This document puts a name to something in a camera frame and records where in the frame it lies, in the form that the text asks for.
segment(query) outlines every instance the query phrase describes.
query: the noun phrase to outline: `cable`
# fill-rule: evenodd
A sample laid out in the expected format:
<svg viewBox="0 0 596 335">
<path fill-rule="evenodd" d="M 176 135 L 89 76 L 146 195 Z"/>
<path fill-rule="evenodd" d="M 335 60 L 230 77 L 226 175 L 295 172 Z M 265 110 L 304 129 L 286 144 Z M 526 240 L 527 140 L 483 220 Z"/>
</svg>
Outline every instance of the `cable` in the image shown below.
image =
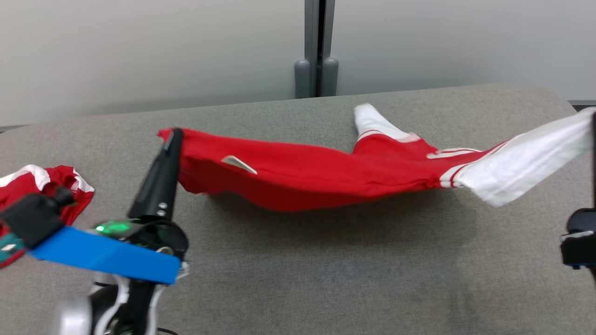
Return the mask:
<svg viewBox="0 0 596 335">
<path fill-rule="evenodd" d="M 162 333 L 171 334 L 171 335 L 178 335 L 175 331 L 165 329 L 165 328 L 158 328 L 157 331 L 161 331 Z"/>
</svg>

